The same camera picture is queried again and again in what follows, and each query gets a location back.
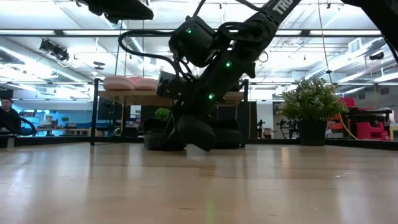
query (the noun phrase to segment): ceiling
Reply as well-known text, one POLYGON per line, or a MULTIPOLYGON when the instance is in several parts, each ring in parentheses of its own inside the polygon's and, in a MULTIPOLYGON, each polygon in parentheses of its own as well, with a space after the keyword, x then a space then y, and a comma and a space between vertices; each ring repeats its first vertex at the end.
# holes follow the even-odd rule
MULTIPOLYGON (((267 1, 252 0, 250 2, 256 6, 262 6, 267 1)), ((319 30, 320 18, 317 2, 317 0, 303 0, 279 28, 283 30, 319 30)), ((339 0, 331 0, 330 8, 327 8, 326 0, 320 2, 325 33, 328 30, 333 30, 333 32, 343 32, 336 30, 349 29, 377 30, 372 21, 359 8, 344 5, 339 0)), ((192 15, 197 4, 193 0, 150 0, 149 7, 155 14, 153 20, 124 21, 123 24, 114 25, 110 24, 104 16, 92 14, 86 6, 78 7, 75 2, 69 0, 0 1, 0 21, 3 21, 0 24, 0 47, 8 50, 9 54, 21 60, 30 60, 29 66, 18 67, 18 71, 9 64, 0 64, 0 82, 39 82, 41 80, 46 82, 49 80, 55 82, 90 82, 95 77, 104 78, 115 74, 157 78, 160 67, 165 67, 166 70, 170 69, 170 66, 164 61, 130 57, 118 47, 116 35, 113 37, 98 35, 96 37, 85 34, 91 32, 90 30, 108 32, 115 29, 117 32, 120 28, 175 29, 187 15, 192 15), (72 30, 76 35, 74 37, 44 35, 48 30, 72 30), (54 44, 67 48, 71 59, 65 63, 60 63, 53 56, 44 54, 39 50, 43 39, 49 39, 54 44), (104 63, 103 70, 96 70, 96 65, 93 62, 104 63)), ((254 13, 253 10, 238 4, 236 1, 207 0, 199 16, 216 29, 224 22, 242 22, 254 13)), ((359 31, 359 33, 363 35, 363 38, 361 38, 362 47, 360 48, 363 52, 354 56, 353 54, 348 55, 348 46, 350 42, 358 38, 358 35, 350 37, 349 35, 337 34, 324 39, 326 56, 328 60, 335 62, 333 71, 336 72, 336 75, 333 82, 339 82, 339 80, 362 71, 369 71, 357 75, 356 78, 343 80, 351 83, 367 83, 385 73, 395 72, 395 63, 387 65, 388 62, 392 61, 392 57, 385 44, 381 43, 380 47, 369 49, 369 43, 381 42, 381 40, 375 36, 368 37, 371 31, 359 31), (378 50, 383 50, 386 53, 384 60, 373 62, 368 60, 365 62, 364 55, 369 56, 369 54, 378 50), (386 64, 386 66, 380 67, 379 64, 386 64), (377 70, 372 71, 371 74, 369 68, 372 67, 377 67, 377 70)), ((168 37, 135 37, 132 39, 132 44, 143 52, 171 57, 168 41, 168 37)), ((320 71, 325 69, 323 39, 319 35, 316 37, 299 35, 276 37, 266 48, 266 52, 269 59, 266 63, 256 62, 257 78, 251 80, 251 82, 261 82, 264 85, 270 85, 269 82, 294 82, 300 77, 311 77, 316 74, 321 76, 320 71)), ((384 82, 394 82, 394 77, 392 76, 391 79, 384 82)), ((29 91, 32 96, 39 98, 48 98, 49 95, 45 93, 54 93, 54 90, 61 90, 65 94, 52 94, 51 97, 92 98, 93 96, 92 85, 87 83, 79 85, 25 84, 24 87, 28 86, 27 88, 20 88, 21 86, 18 83, 13 86, 1 85, 2 88, 29 91)), ((275 93, 275 91, 279 92, 281 89, 289 88, 290 85, 273 85, 271 90, 261 90, 258 86, 251 87, 252 99, 262 100, 265 91, 275 93)), ((357 88, 357 86, 344 86, 340 90, 346 92, 353 88, 357 88)))

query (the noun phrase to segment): person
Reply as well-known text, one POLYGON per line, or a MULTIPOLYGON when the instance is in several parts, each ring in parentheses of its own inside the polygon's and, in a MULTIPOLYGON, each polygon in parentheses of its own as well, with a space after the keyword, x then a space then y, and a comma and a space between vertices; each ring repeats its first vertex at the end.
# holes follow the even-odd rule
POLYGON ((7 122, 8 126, 13 127, 15 130, 21 130, 21 120, 16 110, 12 108, 12 100, 10 98, 1 98, 1 110, 0 111, 0 131, 4 130, 2 122, 7 122), (5 117, 4 112, 13 115, 13 119, 8 116, 5 117))
POLYGON ((259 138, 262 138, 262 125, 264 124, 264 122, 260 119, 260 121, 257 123, 257 126, 259 127, 257 129, 258 134, 259 134, 259 138))

